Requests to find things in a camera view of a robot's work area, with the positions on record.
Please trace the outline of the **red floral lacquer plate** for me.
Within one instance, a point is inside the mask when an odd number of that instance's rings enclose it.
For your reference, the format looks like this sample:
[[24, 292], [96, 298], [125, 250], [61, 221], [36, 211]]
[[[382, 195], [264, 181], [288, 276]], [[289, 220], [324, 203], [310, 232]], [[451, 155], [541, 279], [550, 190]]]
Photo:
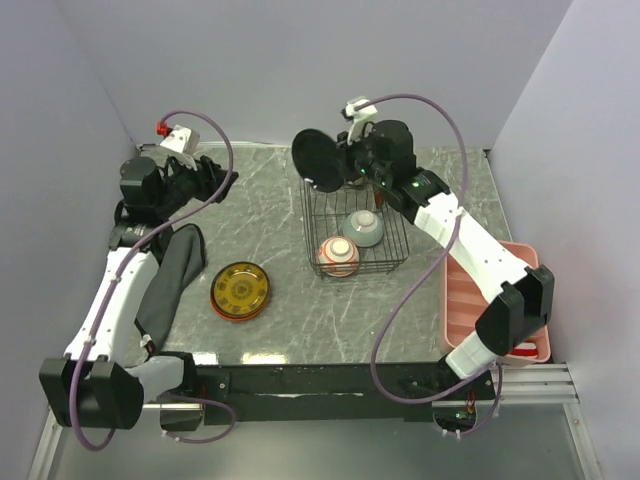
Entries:
[[305, 129], [291, 145], [296, 171], [302, 180], [322, 193], [333, 193], [344, 185], [343, 163], [336, 142], [324, 132]]

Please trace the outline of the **celadon green bowl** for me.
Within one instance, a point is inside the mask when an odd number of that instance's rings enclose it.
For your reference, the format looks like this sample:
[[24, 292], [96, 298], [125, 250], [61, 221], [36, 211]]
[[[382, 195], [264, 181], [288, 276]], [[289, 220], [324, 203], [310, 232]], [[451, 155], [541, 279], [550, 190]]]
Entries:
[[380, 217], [369, 210], [349, 214], [341, 225], [341, 233], [359, 248], [370, 248], [383, 238], [384, 226]]

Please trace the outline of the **black wire dish rack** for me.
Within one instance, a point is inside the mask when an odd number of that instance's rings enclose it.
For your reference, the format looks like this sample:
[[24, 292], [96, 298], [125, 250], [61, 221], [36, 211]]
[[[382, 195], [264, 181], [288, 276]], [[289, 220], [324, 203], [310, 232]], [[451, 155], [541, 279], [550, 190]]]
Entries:
[[322, 193], [300, 182], [309, 262], [320, 277], [389, 273], [409, 256], [403, 217], [368, 180]]

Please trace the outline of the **orange white patterned bowl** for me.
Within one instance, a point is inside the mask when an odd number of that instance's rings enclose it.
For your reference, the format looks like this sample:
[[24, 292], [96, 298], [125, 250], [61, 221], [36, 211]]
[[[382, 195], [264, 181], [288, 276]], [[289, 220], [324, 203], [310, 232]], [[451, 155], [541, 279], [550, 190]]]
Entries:
[[319, 247], [317, 260], [322, 273], [332, 277], [347, 277], [359, 267], [358, 247], [347, 237], [333, 236]]

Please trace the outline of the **yellow patterned plate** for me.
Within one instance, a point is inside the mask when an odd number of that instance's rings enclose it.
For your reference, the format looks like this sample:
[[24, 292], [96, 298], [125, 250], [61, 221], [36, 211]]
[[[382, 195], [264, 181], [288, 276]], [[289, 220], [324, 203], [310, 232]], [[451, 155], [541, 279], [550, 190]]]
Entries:
[[221, 269], [214, 277], [210, 290], [210, 303], [215, 301], [225, 311], [242, 315], [255, 310], [270, 300], [271, 282], [265, 270], [251, 262], [234, 262]]

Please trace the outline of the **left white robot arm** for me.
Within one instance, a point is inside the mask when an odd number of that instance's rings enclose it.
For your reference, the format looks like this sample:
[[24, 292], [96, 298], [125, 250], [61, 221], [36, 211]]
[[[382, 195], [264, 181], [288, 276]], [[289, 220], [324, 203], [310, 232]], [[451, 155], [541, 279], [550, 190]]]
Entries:
[[203, 394], [192, 354], [165, 352], [180, 297], [206, 264], [201, 230], [168, 221], [189, 201], [223, 201], [239, 175], [202, 156], [190, 169], [174, 156], [120, 168], [107, 265], [89, 313], [39, 380], [64, 427], [132, 428], [144, 404], [168, 393], [179, 402]]

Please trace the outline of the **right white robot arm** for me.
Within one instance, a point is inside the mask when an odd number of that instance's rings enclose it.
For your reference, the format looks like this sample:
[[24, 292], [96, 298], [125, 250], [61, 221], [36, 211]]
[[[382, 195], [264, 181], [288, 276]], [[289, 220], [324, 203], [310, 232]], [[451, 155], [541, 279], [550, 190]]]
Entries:
[[509, 252], [464, 209], [461, 194], [418, 166], [405, 123], [355, 120], [338, 135], [337, 149], [347, 177], [370, 180], [394, 210], [447, 249], [487, 303], [473, 332], [440, 361], [440, 391], [460, 398], [481, 368], [547, 325], [554, 276]]

